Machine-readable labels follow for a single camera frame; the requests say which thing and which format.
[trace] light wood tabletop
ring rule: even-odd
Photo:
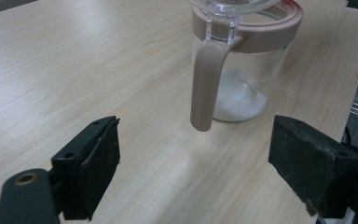
[[[50,169],[90,122],[116,115],[121,164],[92,223],[315,223],[268,163],[273,117],[340,140],[358,84],[358,9],[298,3],[304,18],[267,109],[206,133],[189,122],[187,1],[39,0],[0,12],[0,189]]]

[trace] wood grain surface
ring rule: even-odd
[[[298,2],[305,16],[267,109],[207,133],[189,123],[187,1],[39,0],[0,12],[0,189],[50,169],[90,122],[116,115],[122,160],[92,223],[315,223],[268,163],[272,121],[340,139],[358,83],[358,9]]]

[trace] plastic jug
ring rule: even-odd
[[[189,0],[193,6],[190,121],[243,121],[266,107],[296,36],[301,7],[292,0]]]

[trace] transparent lid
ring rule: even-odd
[[[188,0],[215,15],[246,15],[263,10],[280,0]]]

